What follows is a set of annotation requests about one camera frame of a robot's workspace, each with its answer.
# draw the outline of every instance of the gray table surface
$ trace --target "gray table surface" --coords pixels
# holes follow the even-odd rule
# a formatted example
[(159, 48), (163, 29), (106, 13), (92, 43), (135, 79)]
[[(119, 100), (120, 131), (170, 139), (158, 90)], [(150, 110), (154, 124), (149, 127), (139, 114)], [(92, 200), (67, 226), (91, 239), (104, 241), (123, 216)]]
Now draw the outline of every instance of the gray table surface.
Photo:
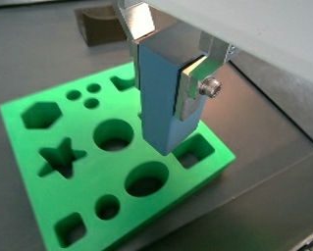
[[(130, 61), (124, 41), (90, 48), (79, 33), (74, 10), (99, 3), (83, 1), (0, 9), (0, 104)], [(237, 160), (222, 176), (123, 243), (119, 250), (145, 247), (221, 205), (234, 199), (241, 201), (246, 191), (260, 191), (256, 187), (295, 163), (313, 158), (312, 141), (232, 66), (221, 69), (220, 80), (225, 83), (224, 91), (209, 101), (202, 119)], [(313, 208), (313, 200), (308, 201), (308, 207)], [(295, 214), (301, 216), (304, 212), (305, 206)], [(289, 246), (313, 231), (313, 222), (300, 222), (295, 218), (282, 236)], [(297, 226), (301, 230), (295, 239)], [(1, 117), (0, 250), (44, 250)]]

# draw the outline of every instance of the rectangular hole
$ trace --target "rectangular hole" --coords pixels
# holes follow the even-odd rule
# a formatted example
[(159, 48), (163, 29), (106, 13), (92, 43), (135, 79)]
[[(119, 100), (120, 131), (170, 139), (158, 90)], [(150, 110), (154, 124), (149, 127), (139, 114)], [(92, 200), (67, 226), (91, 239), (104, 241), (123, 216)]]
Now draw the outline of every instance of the rectangular hole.
[(201, 134), (186, 139), (179, 146), (173, 150), (173, 155), (177, 158), (185, 169), (193, 168), (207, 156), (214, 153), (214, 148)]
[(64, 218), (55, 227), (58, 240), (62, 247), (71, 246), (87, 233), (83, 219), (78, 213)]

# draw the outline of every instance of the small round hole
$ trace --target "small round hole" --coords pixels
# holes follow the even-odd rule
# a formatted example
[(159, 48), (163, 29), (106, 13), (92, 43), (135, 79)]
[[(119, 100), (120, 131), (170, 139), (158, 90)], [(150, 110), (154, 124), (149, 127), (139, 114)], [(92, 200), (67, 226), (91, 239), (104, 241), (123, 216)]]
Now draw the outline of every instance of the small round hole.
[(112, 219), (119, 213), (119, 200), (112, 195), (102, 196), (95, 204), (96, 216), (107, 221)]
[(95, 98), (90, 98), (84, 103), (86, 108), (94, 109), (98, 106), (98, 100)]
[(103, 122), (94, 131), (94, 143), (104, 151), (119, 151), (124, 149), (134, 137), (131, 126), (119, 120)]
[(71, 91), (67, 93), (67, 99), (68, 99), (68, 100), (78, 100), (80, 97), (82, 97), (82, 93), (80, 93), (79, 90), (71, 90)]
[(169, 177), (165, 164), (150, 162), (141, 165), (126, 178), (126, 191), (134, 197), (145, 197), (161, 190)]
[(99, 91), (100, 91), (100, 86), (99, 86), (99, 84), (96, 84), (96, 83), (90, 84), (88, 87), (87, 87), (87, 91), (88, 91), (90, 93), (99, 92)]

